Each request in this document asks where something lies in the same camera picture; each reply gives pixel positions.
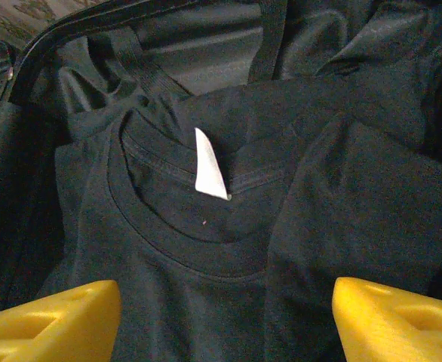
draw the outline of yellow plastic piece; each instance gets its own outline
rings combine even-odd
[[[333,316],[348,362],[442,362],[442,301],[339,278]]]
[[[107,362],[121,317],[114,281],[0,311],[1,362]]]

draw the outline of patterned surface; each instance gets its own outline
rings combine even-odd
[[[0,40],[19,48],[50,23],[104,0],[0,0]]]

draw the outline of bag strap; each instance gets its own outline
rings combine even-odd
[[[259,0],[259,7],[263,39],[251,63],[248,83],[273,79],[287,17],[287,0]]]
[[[119,69],[128,78],[133,78],[147,95],[169,92],[181,96],[191,93],[172,79],[157,64],[143,58],[143,49],[136,32],[131,27],[115,29],[107,33],[115,57],[121,64]]]

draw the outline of clothing tag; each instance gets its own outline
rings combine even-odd
[[[198,149],[198,175],[196,191],[203,192],[223,200],[231,200],[224,186],[223,175],[218,166],[213,147],[207,136],[199,128],[196,130],[196,147]]]

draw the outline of black t-shirt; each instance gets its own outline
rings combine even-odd
[[[57,150],[67,256],[42,294],[116,280],[113,361],[344,360],[337,277],[426,294],[442,269],[442,163],[416,151],[421,94],[382,92],[407,74],[135,93],[76,115],[112,122]],[[230,201],[195,191],[195,127]]]

